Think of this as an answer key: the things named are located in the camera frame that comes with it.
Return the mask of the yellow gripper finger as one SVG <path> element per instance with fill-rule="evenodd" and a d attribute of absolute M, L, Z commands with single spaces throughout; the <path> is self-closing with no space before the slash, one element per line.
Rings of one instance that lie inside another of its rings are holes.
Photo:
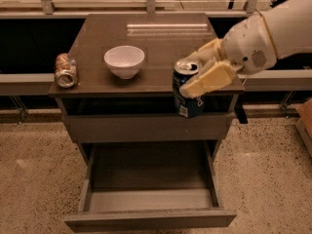
<path fill-rule="evenodd" d="M 211 59 L 223 60 L 221 50 L 221 40 L 215 38 L 190 54 L 187 59 L 198 60 L 200 62 L 208 62 Z"/>
<path fill-rule="evenodd" d="M 236 71 L 230 61 L 211 60 L 187 81 L 187 91 L 199 97 L 230 85 L 235 77 Z"/>

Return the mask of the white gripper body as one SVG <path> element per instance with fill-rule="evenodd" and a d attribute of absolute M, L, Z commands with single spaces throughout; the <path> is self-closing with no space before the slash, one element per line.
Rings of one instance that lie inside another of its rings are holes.
<path fill-rule="evenodd" d="M 235 24 L 221 40 L 221 49 L 238 73 L 256 74 L 273 67 L 277 51 L 267 23 L 258 13 Z"/>

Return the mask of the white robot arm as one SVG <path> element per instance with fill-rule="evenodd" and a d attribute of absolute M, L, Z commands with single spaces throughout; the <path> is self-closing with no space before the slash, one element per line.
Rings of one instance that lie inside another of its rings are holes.
<path fill-rule="evenodd" d="M 279 59 L 312 52 L 312 0 L 287 0 L 235 24 L 180 62 L 199 63 L 200 70 L 179 88 L 196 98 L 224 88 L 237 74 L 251 75 Z"/>

